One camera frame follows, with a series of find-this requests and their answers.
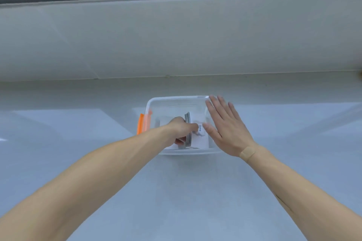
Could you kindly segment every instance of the glossy white surface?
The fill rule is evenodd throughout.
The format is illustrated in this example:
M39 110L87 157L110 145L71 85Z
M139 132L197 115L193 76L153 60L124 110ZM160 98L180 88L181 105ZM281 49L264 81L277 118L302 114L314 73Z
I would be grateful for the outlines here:
M357 70L362 0L0 6L0 81Z
M259 143L362 214L355 72L0 83L0 215L97 147L136 132L157 96L222 93ZM157 156L70 240L304 240L258 176L224 153Z

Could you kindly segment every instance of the plastic container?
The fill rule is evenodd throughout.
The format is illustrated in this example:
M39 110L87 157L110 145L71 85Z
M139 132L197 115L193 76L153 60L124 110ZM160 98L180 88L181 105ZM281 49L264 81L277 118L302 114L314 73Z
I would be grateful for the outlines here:
M147 131L152 128L157 128L163 125L165 120L167 123L174 117L184 115L187 112L197 114L205 119L205 122L214 125L214 122L207 110L205 101L208 96L171 96L171 97L154 97L147 103L144 114L140 115L138 121L137 134ZM177 147L174 149L166 148L160 154L163 155L190 155L190 154L207 154L221 152L215 142L209 137L208 148L188 149L185 147Z

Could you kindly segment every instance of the grout line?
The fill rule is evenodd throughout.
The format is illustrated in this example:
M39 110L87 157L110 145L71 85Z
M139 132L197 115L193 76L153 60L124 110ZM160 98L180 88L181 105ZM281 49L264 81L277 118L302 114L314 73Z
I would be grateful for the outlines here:
M88 68L88 70L93 73L98 79L99 76L98 74L92 69L92 67L89 65L89 63L84 59L83 55L80 55L77 50L75 49L75 47L72 46L72 44L70 44L70 42L68 41L68 39L61 34L61 32L58 30L56 24L54 23L52 17L50 15L48 15L46 12L43 11L42 8L37 7L36 10L44 16L44 18L48 21L48 24L50 24L50 26L52 27L52 29L57 33L57 35L61 38L61 40L63 40L67 45L69 45L69 47L74 51L74 53L76 54L76 57L79 59L80 62L84 63L86 65L86 67Z

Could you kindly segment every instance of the person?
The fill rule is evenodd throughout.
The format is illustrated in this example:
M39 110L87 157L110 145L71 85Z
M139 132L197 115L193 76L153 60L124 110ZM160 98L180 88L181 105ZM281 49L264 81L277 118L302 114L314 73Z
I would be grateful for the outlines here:
M232 103L210 96L216 145L240 157L261 177L309 241L362 240L362 217L337 202L257 144ZM0 219L2 241L64 241L162 149L197 131L182 117L168 125L101 147L17 204Z

